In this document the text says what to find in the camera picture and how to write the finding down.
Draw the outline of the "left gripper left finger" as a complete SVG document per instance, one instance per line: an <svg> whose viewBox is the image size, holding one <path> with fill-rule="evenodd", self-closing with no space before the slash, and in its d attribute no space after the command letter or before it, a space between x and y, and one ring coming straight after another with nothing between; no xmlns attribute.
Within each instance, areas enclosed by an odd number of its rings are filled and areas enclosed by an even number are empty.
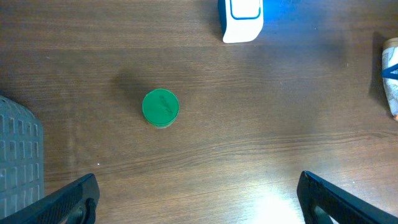
<svg viewBox="0 0 398 224"><path fill-rule="evenodd" d="M100 190L86 174L52 194L1 220L1 224L94 224Z"/></svg>

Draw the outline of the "white green tube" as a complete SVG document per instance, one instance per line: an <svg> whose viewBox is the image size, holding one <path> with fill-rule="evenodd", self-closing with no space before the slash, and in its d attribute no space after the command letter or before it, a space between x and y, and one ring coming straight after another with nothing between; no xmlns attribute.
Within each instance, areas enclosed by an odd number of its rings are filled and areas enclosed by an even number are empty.
<svg viewBox="0 0 398 224"><path fill-rule="evenodd" d="M397 64L397 37L383 43L382 70ZM392 117L397 115L397 80L383 78L383 86Z"/></svg>

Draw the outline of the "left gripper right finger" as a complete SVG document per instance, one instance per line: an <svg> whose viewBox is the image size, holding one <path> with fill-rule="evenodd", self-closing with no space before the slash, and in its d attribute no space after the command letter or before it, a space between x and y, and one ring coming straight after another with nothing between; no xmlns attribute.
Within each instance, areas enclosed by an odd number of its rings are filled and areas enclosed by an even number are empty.
<svg viewBox="0 0 398 224"><path fill-rule="evenodd" d="M297 197L305 223L397 223L397 217L307 170L300 175Z"/></svg>

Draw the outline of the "green lid jar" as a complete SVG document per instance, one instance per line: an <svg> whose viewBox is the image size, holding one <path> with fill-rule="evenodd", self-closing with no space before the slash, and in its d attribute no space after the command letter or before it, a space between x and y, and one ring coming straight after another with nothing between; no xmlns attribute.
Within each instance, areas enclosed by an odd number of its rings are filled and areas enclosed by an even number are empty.
<svg viewBox="0 0 398 224"><path fill-rule="evenodd" d="M150 91L142 101L146 121L159 129L169 127L177 119L179 111L178 98L163 88Z"/></svg>

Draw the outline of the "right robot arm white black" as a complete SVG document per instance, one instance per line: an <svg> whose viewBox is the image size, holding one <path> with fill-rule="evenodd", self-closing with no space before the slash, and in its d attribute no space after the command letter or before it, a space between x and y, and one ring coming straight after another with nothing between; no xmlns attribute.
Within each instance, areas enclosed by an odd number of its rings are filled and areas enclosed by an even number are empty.
<svg viewBox="0 0 398 224"><path fill-rule="evenodd" d="M395 64L391 67L383 69L382 77L397 80L398 79L398 64Z"/></svg>

